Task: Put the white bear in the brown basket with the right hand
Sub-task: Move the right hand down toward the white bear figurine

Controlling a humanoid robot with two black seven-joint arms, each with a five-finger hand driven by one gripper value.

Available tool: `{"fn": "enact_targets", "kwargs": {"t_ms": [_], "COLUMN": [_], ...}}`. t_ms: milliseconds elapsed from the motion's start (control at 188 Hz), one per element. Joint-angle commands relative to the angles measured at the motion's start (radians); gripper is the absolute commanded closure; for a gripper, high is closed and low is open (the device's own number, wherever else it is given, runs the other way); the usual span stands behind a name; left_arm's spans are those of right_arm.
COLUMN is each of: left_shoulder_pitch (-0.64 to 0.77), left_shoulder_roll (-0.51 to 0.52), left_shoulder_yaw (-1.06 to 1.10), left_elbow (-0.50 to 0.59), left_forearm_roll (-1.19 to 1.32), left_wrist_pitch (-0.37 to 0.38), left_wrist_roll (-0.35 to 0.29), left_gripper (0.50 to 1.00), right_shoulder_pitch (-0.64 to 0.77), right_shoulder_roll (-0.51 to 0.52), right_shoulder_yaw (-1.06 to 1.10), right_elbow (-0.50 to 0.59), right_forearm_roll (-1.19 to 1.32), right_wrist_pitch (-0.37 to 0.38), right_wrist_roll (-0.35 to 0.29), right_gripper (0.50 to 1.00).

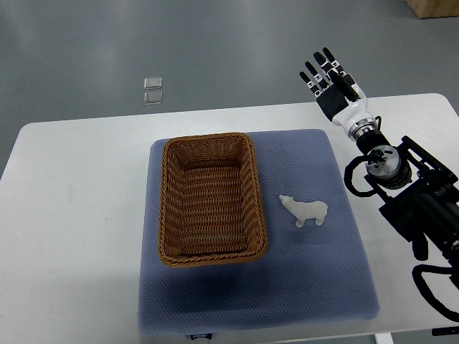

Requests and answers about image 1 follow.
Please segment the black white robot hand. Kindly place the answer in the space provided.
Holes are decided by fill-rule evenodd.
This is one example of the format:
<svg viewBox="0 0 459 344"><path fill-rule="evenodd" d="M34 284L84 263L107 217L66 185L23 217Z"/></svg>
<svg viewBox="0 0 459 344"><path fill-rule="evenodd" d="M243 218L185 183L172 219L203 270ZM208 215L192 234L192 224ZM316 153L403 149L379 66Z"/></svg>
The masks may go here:
<svg viewBox="0 0 459 344"><path fill-rule="evenodd" d="M299 75L326 118L342 127L352 141L376 130L378 123L368 111L366 95L331 51L325 47L315 52L313 58L316 63L305 62L308 71Z"/></svg>

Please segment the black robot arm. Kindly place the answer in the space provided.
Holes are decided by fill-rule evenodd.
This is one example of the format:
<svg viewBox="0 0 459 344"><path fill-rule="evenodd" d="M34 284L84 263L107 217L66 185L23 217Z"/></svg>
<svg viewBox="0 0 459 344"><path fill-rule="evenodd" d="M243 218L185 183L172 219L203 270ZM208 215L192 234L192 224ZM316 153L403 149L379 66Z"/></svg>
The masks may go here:
<svg viewBox="0 0 459 344"><path fill-rule="evenodd" d="M380 214L421 262L412 270L420 294L442 316L458 321L458 313L442 304L423 278L443 274L458 285L458 177L407 136L393 146L366 125L351 137L362 155L345 168L345 186L360 198L381 198Z"/></svg>

